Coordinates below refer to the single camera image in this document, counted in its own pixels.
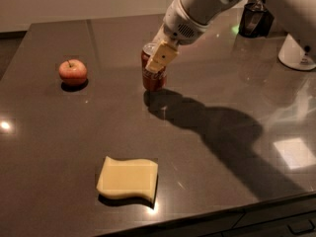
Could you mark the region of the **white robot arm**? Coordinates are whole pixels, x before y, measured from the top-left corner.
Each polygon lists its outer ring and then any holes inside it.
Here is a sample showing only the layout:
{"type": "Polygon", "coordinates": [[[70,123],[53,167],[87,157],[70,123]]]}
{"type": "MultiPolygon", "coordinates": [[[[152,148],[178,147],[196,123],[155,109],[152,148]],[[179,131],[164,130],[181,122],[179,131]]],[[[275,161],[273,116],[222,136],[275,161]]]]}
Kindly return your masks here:
{"type": "MultiPolygon", "coordinates": [[[[195,42],[211,21],[241,0],[174,0],[166,11],[146,69],[157,73],[195,42]]],[[[316,0],[258,0],[287,32],[278,55],[285,66],[309,71],[316,64],[316,0]]]]}

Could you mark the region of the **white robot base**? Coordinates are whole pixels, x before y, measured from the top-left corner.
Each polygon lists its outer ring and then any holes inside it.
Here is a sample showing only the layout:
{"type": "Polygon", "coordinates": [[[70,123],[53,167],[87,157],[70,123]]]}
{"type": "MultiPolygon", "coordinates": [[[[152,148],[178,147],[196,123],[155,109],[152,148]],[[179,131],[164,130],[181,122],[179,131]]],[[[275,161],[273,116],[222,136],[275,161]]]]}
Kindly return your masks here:
{"type": "Polygon", "coordinates": [[[314,60],[291,35],[286,36],[278,60],[284,66],[298,71],[311,71],[316,68],[314,60]]]}

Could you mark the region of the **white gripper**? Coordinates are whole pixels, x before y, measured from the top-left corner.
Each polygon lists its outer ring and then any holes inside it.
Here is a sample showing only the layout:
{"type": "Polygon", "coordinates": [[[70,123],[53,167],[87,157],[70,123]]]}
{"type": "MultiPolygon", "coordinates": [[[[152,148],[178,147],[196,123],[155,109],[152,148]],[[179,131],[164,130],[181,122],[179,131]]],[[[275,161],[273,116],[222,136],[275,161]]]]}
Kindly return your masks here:
{"type": "Polygon", "coordinates": [[[158,73],[179,54],[178,45],[195,42],[208,28],[211,0],[174,0],[153,41],[158,43],[145,68],[158,73]]]}

